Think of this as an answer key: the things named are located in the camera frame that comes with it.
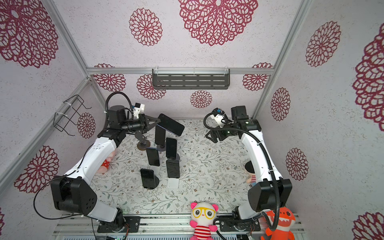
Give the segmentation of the teal-edged black phone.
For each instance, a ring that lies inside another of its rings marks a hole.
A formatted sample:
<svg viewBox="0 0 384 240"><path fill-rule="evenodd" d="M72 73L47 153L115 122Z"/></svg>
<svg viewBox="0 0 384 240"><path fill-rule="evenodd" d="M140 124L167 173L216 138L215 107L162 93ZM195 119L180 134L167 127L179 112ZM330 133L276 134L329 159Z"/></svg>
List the teal-edged black phone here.
<svg viewBox="0 0 384 240"><path fill-rule="evenodd" d="M177 159L177 139L166 138L166 157L168 159Z"/></svg>

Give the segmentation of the blue-edged black phone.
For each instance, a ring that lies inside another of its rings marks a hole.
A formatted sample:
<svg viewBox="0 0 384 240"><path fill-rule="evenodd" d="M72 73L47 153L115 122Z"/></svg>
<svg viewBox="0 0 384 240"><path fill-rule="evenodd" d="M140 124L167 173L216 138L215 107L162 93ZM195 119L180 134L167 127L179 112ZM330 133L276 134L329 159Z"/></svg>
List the blue-edged black phone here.
<svg viewBox="0 0 384 240"><path fill-rule="evenodd" d="M148 163L150 166L160 166L160 156L157 148L146 148Z"/></svg>

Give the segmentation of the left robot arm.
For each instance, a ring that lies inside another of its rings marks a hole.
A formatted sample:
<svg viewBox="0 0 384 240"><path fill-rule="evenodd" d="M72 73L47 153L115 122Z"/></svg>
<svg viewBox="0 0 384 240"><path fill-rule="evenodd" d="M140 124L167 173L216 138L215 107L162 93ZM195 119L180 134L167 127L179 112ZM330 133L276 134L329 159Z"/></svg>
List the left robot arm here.
<svg viewBox="0 0 384 240"><path fill-rule="evenodd" d="M99 201L90 184L102 163L117 149L127 134L135 135L143 141L143 134L158 123L160 119L136 112L133 108L121 105L109 108L103 130L82 159L64 176L56 176L51 181L55 208L101 222L123 225L122 210Z"/></svg>

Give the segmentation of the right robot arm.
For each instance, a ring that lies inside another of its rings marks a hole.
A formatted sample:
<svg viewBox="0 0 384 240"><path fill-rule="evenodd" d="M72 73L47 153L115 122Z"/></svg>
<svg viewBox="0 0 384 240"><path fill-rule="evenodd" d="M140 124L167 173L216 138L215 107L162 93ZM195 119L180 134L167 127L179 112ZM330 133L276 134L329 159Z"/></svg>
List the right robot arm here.
<svg viewBox="0 0 384 240"><path fill-rule="evenodd" d="M206 138L213 143L237 136L246 148L256 175L256 183L248 191L248 199L234 210L237 219L246 220L265 216L266 211L276 211L280 217L292 191L291 180L283 178L265 145L258 120L251 119L245 106L231 109L229 119L219 108L203 119L209 129Z"/></svg>

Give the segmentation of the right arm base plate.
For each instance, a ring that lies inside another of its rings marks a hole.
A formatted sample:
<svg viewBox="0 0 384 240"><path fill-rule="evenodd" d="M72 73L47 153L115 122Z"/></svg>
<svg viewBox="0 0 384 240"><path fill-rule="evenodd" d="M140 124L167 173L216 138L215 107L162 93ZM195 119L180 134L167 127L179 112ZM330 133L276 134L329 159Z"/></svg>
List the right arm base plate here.
<svg viewBox="0 0 384 240"><path fill-rule="evenodd" d="M229 215L219 216L217 224L221 232L258 232L261 230L259 220L236 220Z"/></svg>

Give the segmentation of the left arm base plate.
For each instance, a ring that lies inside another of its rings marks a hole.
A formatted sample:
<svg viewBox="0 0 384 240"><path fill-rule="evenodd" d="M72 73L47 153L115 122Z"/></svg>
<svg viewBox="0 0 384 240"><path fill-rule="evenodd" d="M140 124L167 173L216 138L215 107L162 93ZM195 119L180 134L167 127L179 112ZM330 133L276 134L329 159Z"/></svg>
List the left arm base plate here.
<svg viewBox="0 0 384 240"><path fill-rule="evenodd" d="M109 223L100 221L97 233L137 233L139 231L141 217L120 216Z"/></svg>

